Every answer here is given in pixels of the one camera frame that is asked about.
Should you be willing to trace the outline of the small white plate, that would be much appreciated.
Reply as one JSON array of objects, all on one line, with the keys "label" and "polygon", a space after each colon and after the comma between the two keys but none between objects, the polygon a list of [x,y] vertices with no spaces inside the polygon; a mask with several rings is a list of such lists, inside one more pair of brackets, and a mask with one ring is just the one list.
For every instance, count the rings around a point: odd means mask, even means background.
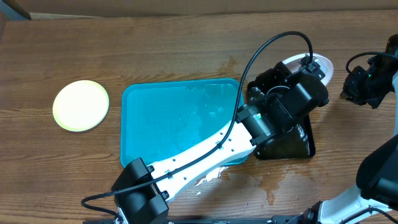
[{"label": "small white plate", "polygon": [[[283,60],[282,63],[291,72],[296,72],[300,68],[299,60],[304,58],[304,56],[306,56],[306,55],[308,55],[308,53],[294,55],[294,56],[291,56],[291,57]],[[313,54],[313,57],[314,57],[314,61],[317,64],[319,64],[320,69],[325,74],[325,76],[321,78],[321,82],[325,86],[327,86],[327,84],[329,84],[329,82],[331,81],[331,79],[333,77],[333,72],[334,72],[333,64],[328,58],[326,58],[326,57],[324,57],[324,56],[322,56],[320,54]]]}]

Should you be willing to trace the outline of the yellow plate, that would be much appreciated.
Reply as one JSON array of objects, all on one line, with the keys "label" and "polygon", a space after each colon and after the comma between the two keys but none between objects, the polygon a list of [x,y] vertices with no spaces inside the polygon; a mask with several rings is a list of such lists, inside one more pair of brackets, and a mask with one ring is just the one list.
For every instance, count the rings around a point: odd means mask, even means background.
[{"label": "yellow plate", "polygon": [[71,132],[90,130],[102,122],[109,110],[109,95],[99,83],[78,80],[56,95],[52,113],[55,122]]}]

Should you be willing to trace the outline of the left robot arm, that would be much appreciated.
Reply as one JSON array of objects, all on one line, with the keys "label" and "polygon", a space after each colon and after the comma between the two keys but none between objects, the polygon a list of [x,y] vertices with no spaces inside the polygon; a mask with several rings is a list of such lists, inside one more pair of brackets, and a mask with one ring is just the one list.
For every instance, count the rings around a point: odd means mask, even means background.
[{"label": "left robot arm", "polygon": [[279,62],[249,83],[250,100],[226,126],[176,156],[130,162],[112,191],[116,223],[164,223],[169,203],[206,173],[255,153],[262,160],[313,156],[309,114],[328,103],[333,67]]}]

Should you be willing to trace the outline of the green yellow sponge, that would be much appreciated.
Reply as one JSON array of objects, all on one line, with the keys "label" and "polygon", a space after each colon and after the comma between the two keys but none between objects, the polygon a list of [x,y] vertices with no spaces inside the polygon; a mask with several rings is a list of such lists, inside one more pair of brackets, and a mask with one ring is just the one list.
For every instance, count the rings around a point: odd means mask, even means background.
[{"label": "green yellow sponge", "polygon": [[341,93],[341,94],[339,95],[339,99],[340,99],[340,100],[345,100],[345,99],[346,99],[346,95],[345,95],[344,93]]}]

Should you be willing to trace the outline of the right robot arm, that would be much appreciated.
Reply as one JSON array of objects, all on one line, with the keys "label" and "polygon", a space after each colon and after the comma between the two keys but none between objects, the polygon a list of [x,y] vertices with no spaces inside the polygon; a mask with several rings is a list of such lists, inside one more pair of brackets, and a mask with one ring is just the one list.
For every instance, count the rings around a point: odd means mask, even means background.
[{"label": "right robot arm", "polygon": [[[348,70],[341,97],[359,106],[377,108],[391,91],[397,92],[397,54],[367,52],[369,68]],[[362,161],[356,183],[339,196],[317,202],[291,223],[359,223],[376,213],[393,223],[397,210],[397,133]]]}]

